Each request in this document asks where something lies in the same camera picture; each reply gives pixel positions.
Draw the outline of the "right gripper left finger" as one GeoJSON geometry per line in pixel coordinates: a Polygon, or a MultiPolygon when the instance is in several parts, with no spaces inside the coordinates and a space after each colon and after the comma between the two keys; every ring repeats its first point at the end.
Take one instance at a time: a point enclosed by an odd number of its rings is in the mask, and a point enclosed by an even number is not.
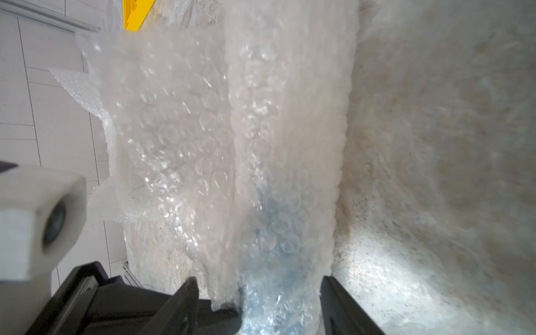
{"type": "Polygon", "coordinates": [[[198,282],[195,277],[190,277],[138,334],[195,334],[198,302],[198,282]]]}

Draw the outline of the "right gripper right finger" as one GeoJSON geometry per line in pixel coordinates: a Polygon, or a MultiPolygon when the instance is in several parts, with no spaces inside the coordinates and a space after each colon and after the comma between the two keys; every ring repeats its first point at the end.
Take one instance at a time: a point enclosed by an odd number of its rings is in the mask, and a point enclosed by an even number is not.
{"type": "Polygon", "coordinates": [[[326,335],[385,335],[333,276],[324,276],[320,304],[326,335]]]}

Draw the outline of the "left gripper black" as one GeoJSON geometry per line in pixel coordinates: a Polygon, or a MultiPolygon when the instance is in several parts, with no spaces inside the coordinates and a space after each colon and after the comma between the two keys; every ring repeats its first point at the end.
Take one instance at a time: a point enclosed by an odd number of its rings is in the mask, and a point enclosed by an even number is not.
{"type": "MultiPolygon", "coordinates": [[[[92,262],[72,270],[27,333],[138,334],[171,297],[110,278],[92,262]]],[[[195,334],[237,334],[241,313],[235,307],[214,311],[199,292],[196,321],[195,334]]]]}

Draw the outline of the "blue ribbed vase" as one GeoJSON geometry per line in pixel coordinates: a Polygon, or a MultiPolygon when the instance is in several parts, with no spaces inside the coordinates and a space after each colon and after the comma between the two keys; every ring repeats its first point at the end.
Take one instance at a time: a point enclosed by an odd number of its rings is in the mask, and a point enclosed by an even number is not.
{"type": "Polygon", "coordinates": [[[333,262],[334,219],[305,208],[300,192],[257,188],[240,265],[240,334],[317,334],[320,285],[333,262]]]}

